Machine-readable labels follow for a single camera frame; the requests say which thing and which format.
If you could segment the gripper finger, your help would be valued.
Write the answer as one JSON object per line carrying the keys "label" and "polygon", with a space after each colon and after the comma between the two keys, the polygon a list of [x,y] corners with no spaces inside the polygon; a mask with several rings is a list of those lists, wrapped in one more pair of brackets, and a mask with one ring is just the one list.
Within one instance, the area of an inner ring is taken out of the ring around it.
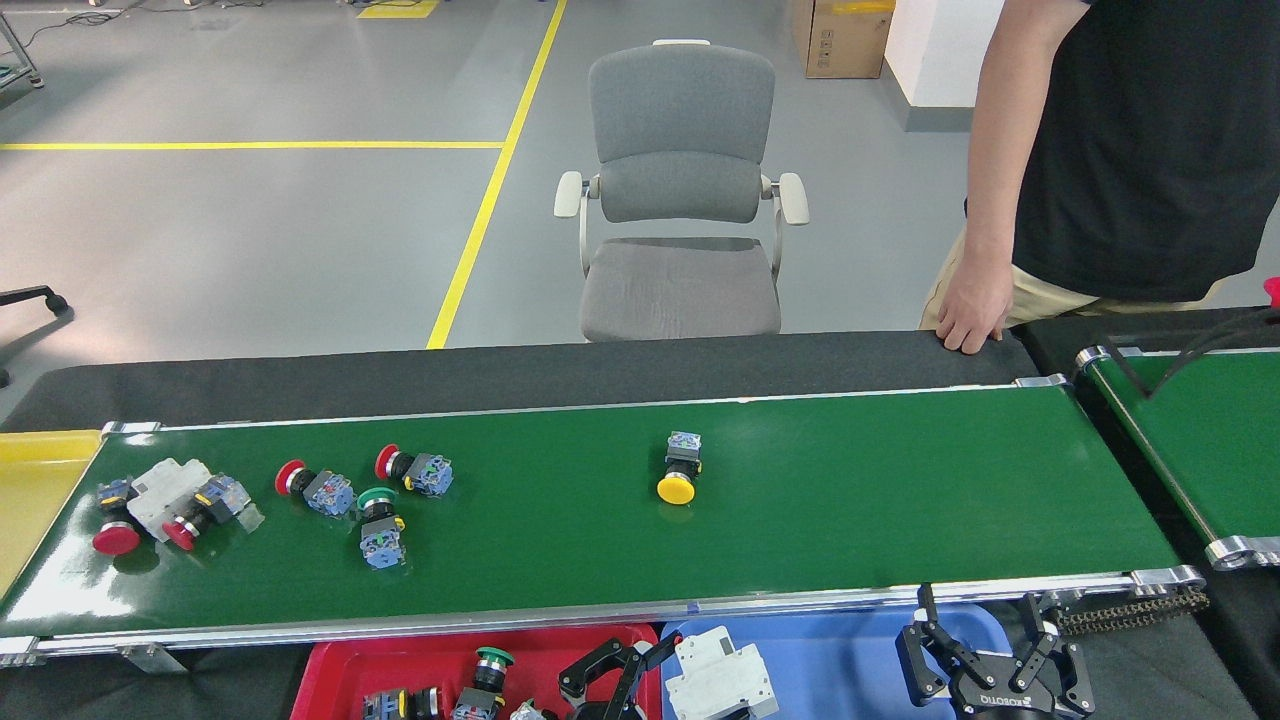
{"label": "gripper finger", "polygon": [[558,673],[559,696],[571,706],[585,703],[590,684],[607,673],[622,670],[627,661],[628,648],[622,641],[617,638],[604,641]]}
{"label": "gripper finger", "polygon": [[605,652],[605,659],[621,667],[620,679],[605,706],[605,719],[643,719],[635,701],[635,693],[643,678],[652,669],[659,667],[671,657],[682,643],[681,632],[673,632],[657,644],[648,644],[644,650],[641,643],[622,647],[613,642],[613,648]]}

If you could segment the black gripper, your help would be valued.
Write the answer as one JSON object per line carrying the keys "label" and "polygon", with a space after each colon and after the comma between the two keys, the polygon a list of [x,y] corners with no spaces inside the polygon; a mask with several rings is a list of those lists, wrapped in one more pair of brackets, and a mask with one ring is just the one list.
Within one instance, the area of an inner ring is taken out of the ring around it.
{"label": "black gripper", "polygon": [[[1030,647],[1015,657],[1011,678],[993,688],[978,653],[942,628],[931,583],[919,587],[916,603],[911,623],[897,637],[899,661],[915,706],[947,691],[957,719],[1056,719],[1096,711],[1083,652],[1046,623],[1032,593],[1018,602]],[[1057,673],[1056,691],[1041,680],[1048,664]]]}

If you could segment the person's right hand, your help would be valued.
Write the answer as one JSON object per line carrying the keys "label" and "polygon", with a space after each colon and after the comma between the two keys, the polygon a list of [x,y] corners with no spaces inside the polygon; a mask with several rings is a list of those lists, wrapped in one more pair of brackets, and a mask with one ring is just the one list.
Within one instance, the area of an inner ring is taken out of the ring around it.
{"label": "person's right hand", "polygon": [[940,283],[934,334],[946,350],[975,355],[1004,338],[1011,307],[1011,259],[960,256]]}

